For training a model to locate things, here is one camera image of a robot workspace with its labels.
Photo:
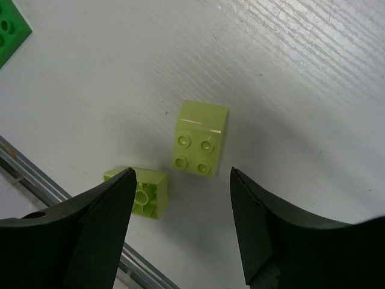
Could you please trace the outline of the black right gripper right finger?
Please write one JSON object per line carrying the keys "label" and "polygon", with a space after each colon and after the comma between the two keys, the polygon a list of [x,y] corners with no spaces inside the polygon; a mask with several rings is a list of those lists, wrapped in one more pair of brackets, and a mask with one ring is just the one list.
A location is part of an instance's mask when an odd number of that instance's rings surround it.
{"label": "black right gripper right finger", "polygon": [[384,287],[384,217],[357,224],[328,219],[235,168],[230,197],[250,288]]}

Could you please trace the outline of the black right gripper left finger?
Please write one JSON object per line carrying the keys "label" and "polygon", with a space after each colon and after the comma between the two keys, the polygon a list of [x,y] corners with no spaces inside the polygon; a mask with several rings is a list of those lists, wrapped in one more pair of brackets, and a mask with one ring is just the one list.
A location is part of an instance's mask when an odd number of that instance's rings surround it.
{"label": "black right gripper left finger", "polygon": [[112,288],[136,187],[127,168],[57,205],[1,220],[1,287]]}

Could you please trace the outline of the lime green 2x2 lego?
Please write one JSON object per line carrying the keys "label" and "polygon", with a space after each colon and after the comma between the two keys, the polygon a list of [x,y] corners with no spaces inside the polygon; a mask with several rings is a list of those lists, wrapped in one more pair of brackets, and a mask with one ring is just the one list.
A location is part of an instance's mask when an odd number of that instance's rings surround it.
{"label": "lime green 2x2 lego", "polygon": [[132,214],[159,219],[168,204],[168,174],[132,167],[137,179]]}

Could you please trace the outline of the pale green 2x2 lego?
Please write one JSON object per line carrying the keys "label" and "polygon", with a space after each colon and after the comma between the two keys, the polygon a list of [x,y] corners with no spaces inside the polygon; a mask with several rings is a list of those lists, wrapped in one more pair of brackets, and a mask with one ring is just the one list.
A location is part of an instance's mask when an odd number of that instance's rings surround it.
{"label": "pale green 2x2 lego", "polygon": [[205,102],[183,102],[176,122],[172,166],[212,178],[220,163],[229,107]]}

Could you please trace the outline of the green flat 2x4 lego plate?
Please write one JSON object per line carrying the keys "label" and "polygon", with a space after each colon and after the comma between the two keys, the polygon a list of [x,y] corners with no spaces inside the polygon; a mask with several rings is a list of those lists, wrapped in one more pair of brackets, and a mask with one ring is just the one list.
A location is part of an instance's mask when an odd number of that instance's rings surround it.
{"label": "green flat 2x4 lego plate", "polygon": [[31,33],[32,29],[13,1],[1,0],[1,67]]}

